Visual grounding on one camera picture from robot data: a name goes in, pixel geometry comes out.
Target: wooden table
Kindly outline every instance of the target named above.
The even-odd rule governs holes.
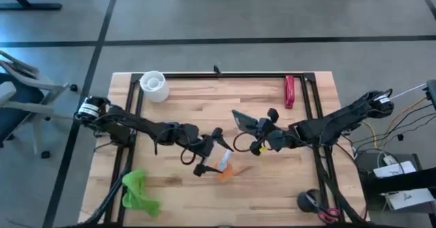
[[[332,73],[323,71],[315,75],[324,114],[338,110],[340,103]],[[113,75],[108,96],[112,103],[125,105],[130,76],[127,73]],[[292,110],[283,106],[283,79],[176,79],[168,80],[168,84],[169,98],[163,103],[145,99],[141,116],[155,122],[192,123],[200,128],[200,133],[210,134],[215,127],[221,127],[229,144],[239,133],[232,109],[260,118],[266,117],[269,108],[276,108],[280,115],[277,124],[283,128],[306,119],[299,81],[295,84],[296,102]],[[107,141],[99,140],[97,145]],[[251,136],[242,136],[237,146],[248,148],[252,141]],[[351,152],[346,141],[340,140],[340,143]],[[161,202],[161,214],[151,218],[142,211],[127,210],[125,226],[322,225],[316,214],[303,213],[296,204],[300,192],[319,188],[310,148],[286,148],[279,153],[264,152],[260,157],[236,152],[231,156],[231,164],[237,175],[228,182],[218,181],[212,173],[194,176],[195,164],[183,165],[181,151],[178,146],[159,146],[159,154],[155,156],[152,141],[147,135],[139,134],[133,169],[147,171],[146,191],[149,197]],[[106,196],[115,153],[116,147],[108,146],[94,154],[80,221],[86,220]],[[215,146],[208,164],[218,161],[223,153],[222,147]],[[363,214],[364,196],[354,164],[338,148],[333,151],[333,161],[342,194],[358,213]],[[114,219],[119,208],[120,197],[117,198]]]

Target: white label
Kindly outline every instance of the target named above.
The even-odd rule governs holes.
[[[386,102],[389,102],[389,101],[390,101],[389,98],[380,99],[380,103],[386,103]]]
[[[79,113],[87,113],[87,114],[93,115],[96,118],[99,117],[98,107],[95,105],[88,104],[88,103],[83,103],[80,106]]]
[[[90,109],[90,110],[93,110],[93,111],[96,111],[96,112],[98,112],[98,110],[99,110],[99,108],[98,108],[97,106],[95,106],[95,105],[91,105],[91,104],[88,104],[88,103],[83,103],[83,104],[80,106],[80,108]]]
[[[377,98],[375,98],[374,100],[376,101],[376,100],[383,99],[383,98],[386,98],[386,97],[387,97],[387,95],[380,95]]]

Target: red object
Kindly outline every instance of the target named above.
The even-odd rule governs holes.
[[[285,108],[292,109],[295,101],[294,76],[285,78]]]
[[[326,224],[337,222],[340,215],[341,213],[336,208],[329,208],[326,212],[318,212],[318,217]]]

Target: orange object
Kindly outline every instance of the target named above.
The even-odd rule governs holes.
[[[218,162],[213,164],[213,167],[215,169],[218,169]],[[230,164],[229,162],[227,162],[227,167],[224,169],[222,174],[217,174],[215,175],[215,177],[221,181],[226,181],[229,180],[232,176],[233,176],[234,172],[233,172],[233,167],[232,164]]]

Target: white cable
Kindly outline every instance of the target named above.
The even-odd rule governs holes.
[[[421,84],[421,85],[416,86],[416,87],[414,87],[414,88],[411,88],[411,89],[409,89],[409,90],[407,90],[407,91],[404,91],[404,92],[402,92],[402,93],[399,93],[398,95],[395,95],[395,96],[393,96],[393,97],[391,97],[391,98],[389,98],[389,99],[390,99],[390,100],[393,100],[393,99],[395,99],[395,98],[397,98],[397,97],[400,97],[401,95],[404,95],[405,93],[408,93],[408,92],[410,92],[410,91],[413,91],[413,90],[415,90],[415,89],[417,89],[417,88],[420,88],[420,87],[422,87],[422,86],[425,86],[425,85],[426,85],[426,83]]]

